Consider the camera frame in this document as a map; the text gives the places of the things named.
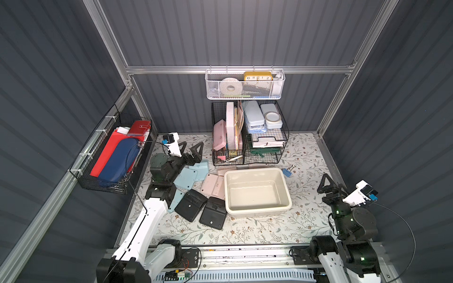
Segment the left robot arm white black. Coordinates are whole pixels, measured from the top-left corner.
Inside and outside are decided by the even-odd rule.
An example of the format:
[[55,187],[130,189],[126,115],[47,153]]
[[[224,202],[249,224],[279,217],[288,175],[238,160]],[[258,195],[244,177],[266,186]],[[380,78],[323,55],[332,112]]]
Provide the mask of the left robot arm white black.
[[176,195],[174,181],[185,166],[202,161],[204,143],[195,144],[188,153],[184,151],[184,141],[174,142],[168,147],[179,150],[180,156],[155,156],[150,161],[152,181],[145,194],[141,213],[115,253],[98,263],[98,283],[150,283],[165,267],[180,263],[182,246],[179,240],[164,239],[151,254],[148,248]]

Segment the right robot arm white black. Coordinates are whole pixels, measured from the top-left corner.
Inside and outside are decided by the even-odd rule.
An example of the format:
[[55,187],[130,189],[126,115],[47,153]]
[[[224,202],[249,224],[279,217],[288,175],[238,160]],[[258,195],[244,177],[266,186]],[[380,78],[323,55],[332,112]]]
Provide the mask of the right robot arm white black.
[[382,281],[378,256],[370,240],[378,234],[376,218],[366,208],[377,201],[378,192],[366,181],[352,193],[329,174],[322,176],[317,193],[330,206],[327,217],[333,236],[312,237],[309,255],[322,264],[330,283],[379,283]]

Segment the black calculator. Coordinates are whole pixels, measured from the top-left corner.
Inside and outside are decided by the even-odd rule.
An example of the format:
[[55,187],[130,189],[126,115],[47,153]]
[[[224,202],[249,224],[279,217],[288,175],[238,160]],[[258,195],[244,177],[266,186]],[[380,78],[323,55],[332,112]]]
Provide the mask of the black calculator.
[[210,228],[222,230],[226,217],[225,200],[210,197],[204,206],[199,222]]
[[205,195],[191,189],[184,194],[175,212],[187,221],[193,222],[207,201],[208,198]]

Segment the pink calculator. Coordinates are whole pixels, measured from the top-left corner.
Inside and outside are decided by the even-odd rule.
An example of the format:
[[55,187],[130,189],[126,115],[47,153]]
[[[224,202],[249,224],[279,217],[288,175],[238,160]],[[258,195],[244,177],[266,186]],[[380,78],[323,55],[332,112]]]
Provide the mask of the pink calculator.
[[222,167],[222,168],[219,168],[217,170],[217,175],[218,176],[225,176],[225,174],[227,172],[230,172],[230,171],[237,171],[237,170],[241,170],[241,167],[238,167],[238,166],[227,166],[227,167]]
[[201,186],[200,192],[208,198],[215,197],[224,200],[224,177],[214,174],[207,174]]

